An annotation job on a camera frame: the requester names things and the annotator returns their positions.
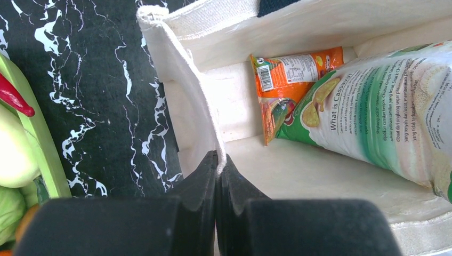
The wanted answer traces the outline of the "large green chips bag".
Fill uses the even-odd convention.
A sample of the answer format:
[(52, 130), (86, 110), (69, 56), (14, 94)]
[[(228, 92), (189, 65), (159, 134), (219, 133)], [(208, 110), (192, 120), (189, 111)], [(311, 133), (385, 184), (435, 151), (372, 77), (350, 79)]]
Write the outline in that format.
[(277, 138), (349, 156), (451, 200), (451, 41), (357, 58), (318, 80)]

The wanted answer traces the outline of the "beige canvas tote bag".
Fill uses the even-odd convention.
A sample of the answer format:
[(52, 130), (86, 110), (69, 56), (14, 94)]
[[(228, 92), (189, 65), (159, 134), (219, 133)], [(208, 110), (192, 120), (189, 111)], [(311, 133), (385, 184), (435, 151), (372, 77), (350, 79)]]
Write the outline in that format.
[(451, 1), (264, 1), (157, 5), (136, 17), (164, 84), (188, 177), (206, 153), (233, 162), (272, 198), (362, 198), (386, 215), (403, 255), (451, 252), (451, 204), (396, 174), (288, 140), (264, 146), (251, 54), (278, 57), (336, 46), (345, 59), (451, 38)]

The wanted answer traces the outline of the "orange red snack bag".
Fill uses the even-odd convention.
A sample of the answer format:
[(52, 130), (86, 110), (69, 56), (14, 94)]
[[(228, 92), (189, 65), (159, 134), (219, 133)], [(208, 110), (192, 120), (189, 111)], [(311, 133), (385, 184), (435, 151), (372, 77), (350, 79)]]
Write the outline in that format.
[(345, 60), (343, 48), (335, 47), (274, 58), (251, 55), (250, 62), (267, 146), (314, 83)]

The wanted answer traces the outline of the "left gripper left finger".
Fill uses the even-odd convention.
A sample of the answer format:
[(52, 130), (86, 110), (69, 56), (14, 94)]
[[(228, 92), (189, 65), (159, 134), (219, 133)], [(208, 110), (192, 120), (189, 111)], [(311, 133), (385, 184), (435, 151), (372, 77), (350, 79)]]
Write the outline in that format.
[(147, 198), (66, 198), (46, 202), (15, 255), (213, 255), (218, 156), (167, 194)]

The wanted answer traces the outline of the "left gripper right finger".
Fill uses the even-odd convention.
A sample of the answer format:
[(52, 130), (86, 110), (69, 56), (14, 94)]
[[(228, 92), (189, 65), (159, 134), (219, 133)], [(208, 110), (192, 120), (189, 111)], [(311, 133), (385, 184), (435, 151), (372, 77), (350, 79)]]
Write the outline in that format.
[(270, 199), (231, 159), (216, 184), (221, 255), (400, 255), (382, 212), (360, 199)]

